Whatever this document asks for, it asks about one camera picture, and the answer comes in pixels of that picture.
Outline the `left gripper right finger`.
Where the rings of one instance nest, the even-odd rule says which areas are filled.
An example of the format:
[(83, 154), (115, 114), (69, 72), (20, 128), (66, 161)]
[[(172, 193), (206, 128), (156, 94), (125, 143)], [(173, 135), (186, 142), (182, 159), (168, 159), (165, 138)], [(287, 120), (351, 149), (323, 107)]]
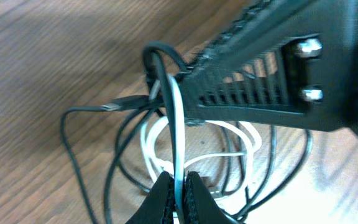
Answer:
[(183, 211), (186, 224), (235, 224), (218, 207), (197, 172), (189, 172), (185, 182)]

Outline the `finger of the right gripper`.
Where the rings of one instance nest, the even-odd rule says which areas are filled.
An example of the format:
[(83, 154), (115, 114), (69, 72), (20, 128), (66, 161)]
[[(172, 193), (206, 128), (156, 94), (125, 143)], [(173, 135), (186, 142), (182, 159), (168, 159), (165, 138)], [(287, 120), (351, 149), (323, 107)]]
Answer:
[(358, 0), (262, 1), (180, 82), (190, 119), (358, 129)]

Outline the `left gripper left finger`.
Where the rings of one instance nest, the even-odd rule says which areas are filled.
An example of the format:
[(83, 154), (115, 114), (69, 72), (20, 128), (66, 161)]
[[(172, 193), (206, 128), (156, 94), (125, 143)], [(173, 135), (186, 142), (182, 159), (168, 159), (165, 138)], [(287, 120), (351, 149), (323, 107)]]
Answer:
[(126, 224), (173, 224), (175, 197), (173, 178), (162, 172), (140, 208)]

